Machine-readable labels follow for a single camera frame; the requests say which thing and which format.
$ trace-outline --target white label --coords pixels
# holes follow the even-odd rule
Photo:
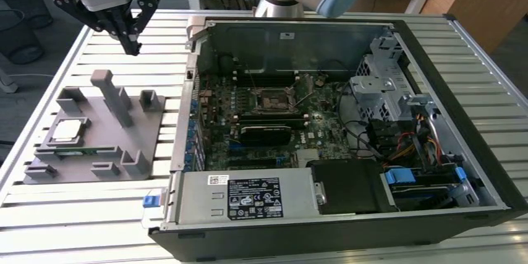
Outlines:
[[[227,185],[229,176],[207,176],[208,185]]]
[[[281,32],[280,39],[281,40],[293,40],[296,38],[296,34],[293,32]]]
[[[268,211],[281,211],[283,207],[269,207]]]
[[[80,151],[61,151],[57,153],[59,156],[83,156]]]

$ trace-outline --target motherboard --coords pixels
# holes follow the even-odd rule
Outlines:
[[[344,84],[324,74],[205,75],[205,170],[296,168],[312,160],[351,158],[336,116]]]

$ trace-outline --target green circuit board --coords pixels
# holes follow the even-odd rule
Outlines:
[[[275,163],[275,168],[299,167],[296,152],[304,149],[316,150],[319,159],[351,158],[349,144],[335,112],[343,82],[328,82],[323,86],[316,86],[313,85],[316,79],[312,75],[301,76],[291,89],[296,105],[293,109],[305,117],[307,125],[303,129],[291,131],[289,143],[280,147],[244,147],[239,142],[239,127],[232,118],[236,115],[255,113],[259,106],[259,97],[255,93],[261,91],[280,93],[284,87],[236,87],[235,82],[219,77],[209,77],[203,82],[201,87],[205,89],[201,97],[203,118],[209,136],[205,146],[208,148],[205,170],[264,167],[259,162],[255,162],[255,165],[249,163],[249,165],[233,166],[236,163],[233,161],[239,160],[265,160],[268,163]]]

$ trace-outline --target power supply label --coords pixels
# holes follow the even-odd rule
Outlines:
[[[279,178],[228,181],[228,218],[269,219],[283,217]]]

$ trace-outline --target slotted metal table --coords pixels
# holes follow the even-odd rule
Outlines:
[[[236,11],[159,11],[140,36],[137,57],[123,54],[105,33],[81,30],[57,75],[0,169],[1,263],[175,264],[141,225],[143,196],[168,185],[181,83],[187,62],[187,19],[191,15],[248,16]],[[528,102],[456,21],[439,15],[349,14],[351,19],[401,19],[425,48],[475,125],[524,197],[528,196]],[[47,134],[63,87],[85,96],[95,69],[113,72],[113,83],[131,96],[155,89],[167,96],[159,132],[153,179],[24,185],[25,165]],[[416,71],[412,74],[427,90]],[[153,219],[161,220],[161,213]],[[316,253],[236,263],[528,263],[528,215],[499,226],[473,229],[436,245]]]

